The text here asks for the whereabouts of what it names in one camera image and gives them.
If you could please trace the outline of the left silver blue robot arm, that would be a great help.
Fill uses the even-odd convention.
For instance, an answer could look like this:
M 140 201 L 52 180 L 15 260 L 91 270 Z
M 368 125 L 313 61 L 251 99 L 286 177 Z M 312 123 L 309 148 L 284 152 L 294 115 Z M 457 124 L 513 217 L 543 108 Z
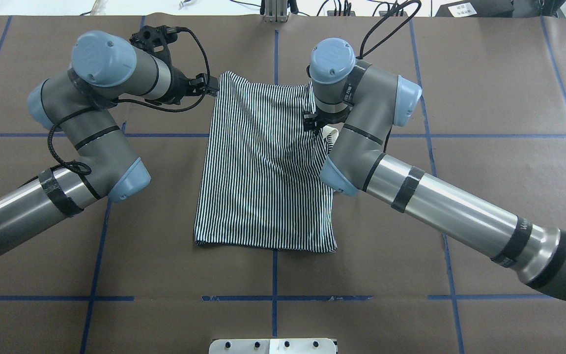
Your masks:
M 178 114 L 216 96 L 207 54 L 193 30 L 143 26 L 130 39 L 81 34 L 67 69 L 29 94 L 56 165 L 0 198 L 0 256 L 95 202 L 122 202 L 151 175 L 110 113 L 135 104 Z

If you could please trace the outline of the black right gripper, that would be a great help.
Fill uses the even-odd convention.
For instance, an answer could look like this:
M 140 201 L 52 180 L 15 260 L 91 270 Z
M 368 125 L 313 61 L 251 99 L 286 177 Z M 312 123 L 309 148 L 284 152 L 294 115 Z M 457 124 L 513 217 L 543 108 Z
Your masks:
M 303 130 L 305 132 L 319 132 L 319 127 L 325 127 L 326 125 L 345 123 L 348 115 L 350 113 L 350 108 L 336 112 L 330 113 L 316 107 L 315 113 L 303 112 Z

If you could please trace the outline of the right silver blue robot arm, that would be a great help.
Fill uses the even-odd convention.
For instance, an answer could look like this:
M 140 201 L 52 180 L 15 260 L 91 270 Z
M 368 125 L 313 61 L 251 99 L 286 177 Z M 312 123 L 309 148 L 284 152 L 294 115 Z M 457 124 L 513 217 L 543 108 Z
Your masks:
M 326 186 L 347 196 L 363 191 L 566 301 L 566 230 L 534 224 L 384 151 L 392 128 L 406 125 L 422 98 L 420 85 L 337 37 L 312 48 L 306 71 L 316 110 L 305 114 L 305 129 L 342 124 L 319 173 Z

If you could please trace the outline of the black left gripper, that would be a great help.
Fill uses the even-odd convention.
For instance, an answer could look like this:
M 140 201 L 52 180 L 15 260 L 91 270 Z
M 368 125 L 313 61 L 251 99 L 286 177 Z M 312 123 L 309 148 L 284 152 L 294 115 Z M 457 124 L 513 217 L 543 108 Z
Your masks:
M 197 74 L 196 78 L 187 78 L 179 69 L 170 70 L 170 87 L 167 90 L 167 104 L 180 105 L 184 97 L 197 95 L 217 96 L 219 80 L 209 74 Z

